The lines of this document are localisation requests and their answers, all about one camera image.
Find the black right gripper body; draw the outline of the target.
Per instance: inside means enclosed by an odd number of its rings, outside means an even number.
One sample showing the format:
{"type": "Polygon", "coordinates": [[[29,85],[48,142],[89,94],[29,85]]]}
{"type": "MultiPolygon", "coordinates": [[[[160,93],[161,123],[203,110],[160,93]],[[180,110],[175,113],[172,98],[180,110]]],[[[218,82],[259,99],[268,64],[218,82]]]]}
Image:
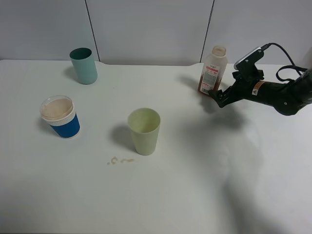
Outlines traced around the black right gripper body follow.
{"type": "Polygon", "coordinates": [[[295,115],[304,107],[304,102],[296,96],[288,83],[276,83],[262,79],[246,81],[240,72],[232,73],[235,82],[226,90],[225,104],[239,100],[249,100],[273,107],[285,116],[295,115]]]}

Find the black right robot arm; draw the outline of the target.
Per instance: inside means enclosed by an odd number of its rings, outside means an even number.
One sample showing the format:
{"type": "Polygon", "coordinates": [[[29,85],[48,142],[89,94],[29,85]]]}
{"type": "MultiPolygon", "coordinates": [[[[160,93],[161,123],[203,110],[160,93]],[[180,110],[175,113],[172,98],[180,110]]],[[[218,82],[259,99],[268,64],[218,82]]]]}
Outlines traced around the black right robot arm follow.
{"type": "Polygon", "coordinates": [[[312,72],[302,74],[288,83],[265,81],[263,77],[245,79],[233,72],[235,82],[225,91],[209,91],[220,108],[240,100],[249,100],[273,107],[285,116],[295,115],[312,103],[312,72]]]}

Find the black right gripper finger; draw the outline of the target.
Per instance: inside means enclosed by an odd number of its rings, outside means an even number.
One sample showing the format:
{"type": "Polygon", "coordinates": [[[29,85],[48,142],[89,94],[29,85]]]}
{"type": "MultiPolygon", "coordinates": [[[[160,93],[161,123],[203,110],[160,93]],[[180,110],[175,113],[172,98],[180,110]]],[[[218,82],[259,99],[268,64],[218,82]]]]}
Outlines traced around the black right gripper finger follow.
{"type": "Polygon", "coordinates": [[[230,104],[228,90],[209,90],[209,96],[217,103],[220,108],[230,104]]]}

